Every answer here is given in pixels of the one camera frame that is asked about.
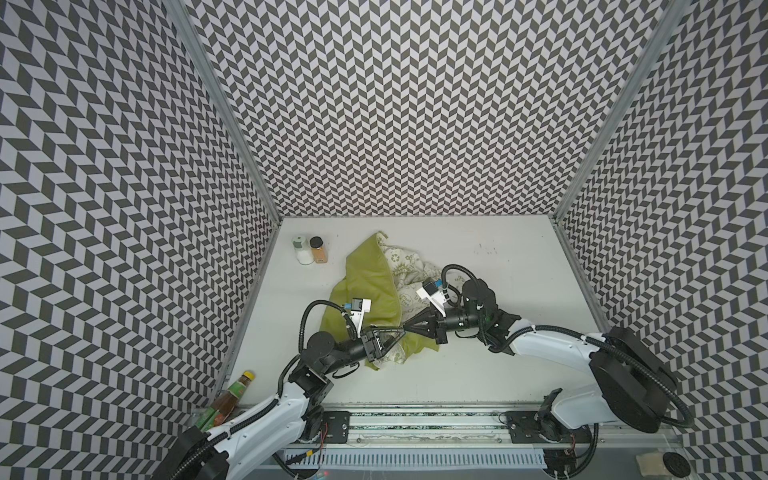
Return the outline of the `green and cream printed jacket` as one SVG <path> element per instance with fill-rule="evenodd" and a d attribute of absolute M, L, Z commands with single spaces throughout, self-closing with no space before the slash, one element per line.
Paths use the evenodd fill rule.
<path fill-rule="evenodd" d="M 440 274 L 441 267 L 418 251 L 392 245 L 385 233 L 378 232 L 346 257 L 345 275 L 332 289 L 330 301 L 341 305 L 353 298 L 370 299 L 371 311 L 364 314 L 364 327 L 399 327 L 428 306 L 417 290 L 426 280 L 439 280 Z M 326 307 L 319 330 L 337 341 L 349 339 L 341 313 L 331 307 Z M 440 347 L 435 340 L 407 333 L 383 359 L 366 361 L 365 366 L 379 370 L 404 364 L 427 349 L 439 352 Z"/>

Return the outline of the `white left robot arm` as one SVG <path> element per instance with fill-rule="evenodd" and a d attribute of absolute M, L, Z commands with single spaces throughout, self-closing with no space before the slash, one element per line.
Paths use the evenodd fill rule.
<path fill-rule="evenodd" d="M 317 435 L 322 402 L 335 372 L 385 357 L 404 337 L 402 327 L 364 327 L 367 299 L 348 305 L 315 300 L 299 324 L 298 353 L 278 377 L 277 392 L 234 419 L 203 432 L 192 426 L 175 441 L 154 479 L 243 479 L 279 450 Z M 341 314 L 348 339 L 339 343 L 319 331 L 306 338 L 309 314 L 325 306 Z"/>

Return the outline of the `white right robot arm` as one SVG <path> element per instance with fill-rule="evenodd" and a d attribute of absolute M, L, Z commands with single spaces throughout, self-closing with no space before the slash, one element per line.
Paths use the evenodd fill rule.
<path fill-rule="evenodd" d="M 555 442 L 567 431 L 611 422 L 645 433 L 661 425 L 694 426 L 673 373 L 630 329 L 585 334 L 535 324 L 500 309 L 482 280 L 465 282 L 455 302 L 447 292 L 439 282 L 424 282 L 418 294 L 429 305 L 405 321 L 404 330 L 438 344 L 451 332 L 475 330 L 491 353 L 535 357 L 591 375 L 587 385 L 557 387 L 544 397 L 533 416 L 543 439 Z"/>

